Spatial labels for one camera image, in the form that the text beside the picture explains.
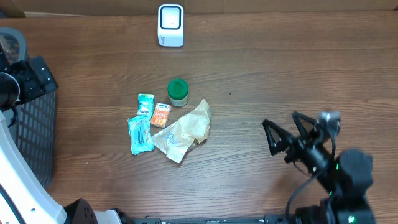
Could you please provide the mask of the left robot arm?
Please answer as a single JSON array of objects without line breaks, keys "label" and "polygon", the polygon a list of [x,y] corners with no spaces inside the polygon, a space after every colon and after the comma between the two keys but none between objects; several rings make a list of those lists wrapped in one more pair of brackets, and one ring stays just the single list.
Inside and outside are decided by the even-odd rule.
[{"label": "left robot arm", "polygon": [[14,113],[11,121],[1,116],[1,223],[125,223],[119,211],[94,211],[83,199],[61,206],[47,193],[18,150],[9,131],[18,120],[17,105],[57,87],[40,58],[10,64],[1,55],[1,112]]}]

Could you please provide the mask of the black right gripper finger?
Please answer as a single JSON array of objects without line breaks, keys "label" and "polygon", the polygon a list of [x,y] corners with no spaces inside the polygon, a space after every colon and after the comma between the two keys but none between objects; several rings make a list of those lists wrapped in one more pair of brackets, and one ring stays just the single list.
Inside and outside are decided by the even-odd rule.
[{"label": "black right gripper finger", "polygon": [[274,122],[265,119],[262,125],[267,136],[267,142],[272,156],[284,152],[292,144],[294,136]]},{"label": "black right gripper finger", "polygon": [[298,111],[292,113],[292,119],[301,136],[313,136],[315,134],[315,119],[299,113]]}]

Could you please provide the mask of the green lid white jar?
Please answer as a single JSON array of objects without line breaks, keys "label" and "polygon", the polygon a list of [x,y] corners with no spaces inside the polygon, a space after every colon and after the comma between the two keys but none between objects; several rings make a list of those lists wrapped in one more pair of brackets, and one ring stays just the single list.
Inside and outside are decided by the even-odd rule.
[{"label": "green lid white jar", "polygon": [[176,78],[169,82],[167,93],[171,104],[176,107],[183,107],[189,101],[188,84],[181,78]]}]

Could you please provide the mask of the large teal wipes pack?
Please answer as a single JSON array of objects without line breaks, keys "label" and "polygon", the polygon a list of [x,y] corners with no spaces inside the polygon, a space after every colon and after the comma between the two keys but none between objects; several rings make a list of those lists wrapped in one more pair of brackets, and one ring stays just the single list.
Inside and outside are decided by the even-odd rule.
[{"label": "large teal wipes pack", "polygon": [[150,117],[139,115],[127,120],[131,138],[131,152],[138,155],[142,152],[154,150],[154,142],[150,132]]}]

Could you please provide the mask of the orange tissue pack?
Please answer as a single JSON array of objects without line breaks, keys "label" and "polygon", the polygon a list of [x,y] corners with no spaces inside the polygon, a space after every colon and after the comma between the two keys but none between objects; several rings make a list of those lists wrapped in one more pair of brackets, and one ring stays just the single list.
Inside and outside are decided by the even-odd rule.
[{"label": "orange tissue pack", "polygon": [[156,103],[150,123],[156,127],[165,128],[172,107],[165,103]]}]

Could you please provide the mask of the small teal tissue pack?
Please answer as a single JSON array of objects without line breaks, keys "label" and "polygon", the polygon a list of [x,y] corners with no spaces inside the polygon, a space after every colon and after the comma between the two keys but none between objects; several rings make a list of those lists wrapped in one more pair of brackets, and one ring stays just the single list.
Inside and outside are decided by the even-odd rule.
[{"label": "small teal tissue pack", "polygon": [[138,94],[137,115],[152,116],[154,112],[155,96],[153,94]]}]

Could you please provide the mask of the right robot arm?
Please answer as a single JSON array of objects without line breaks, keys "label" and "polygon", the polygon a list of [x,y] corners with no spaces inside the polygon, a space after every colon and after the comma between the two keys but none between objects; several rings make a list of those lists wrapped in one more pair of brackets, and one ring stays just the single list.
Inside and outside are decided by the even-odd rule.
[{"label": "right robot arm", "polygon": [[[373,184],[373,159],[360,149],[348,149],[336,154],[335,138],[340,132],[341,116],[338,111],[321,111],[317,119],[297,111],[292,119],[298,136],[265,119],[265,130],[271,155],[285,152],[284,161],[301,162],[310,178],[289,198],[285,207],[287,223],[375,223],[375,217],[366,198]],[[328,197],[319,205],[299,207],[290,214],[296,196],[312,181],[317,180]]]}]

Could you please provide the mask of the beige paper bag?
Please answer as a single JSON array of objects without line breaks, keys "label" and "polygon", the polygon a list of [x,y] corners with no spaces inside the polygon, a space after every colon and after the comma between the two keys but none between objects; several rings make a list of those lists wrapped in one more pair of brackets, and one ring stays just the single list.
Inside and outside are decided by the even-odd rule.
[{"label": "beige paper bag", "polygon": [[154,134],[152,140],[155,147],[162,151],[168,159],[181,163],[184,155],[195,141],[200,144],[208,139],[210,121],[210,106],[205,99],[202,99],[194,110]]}]

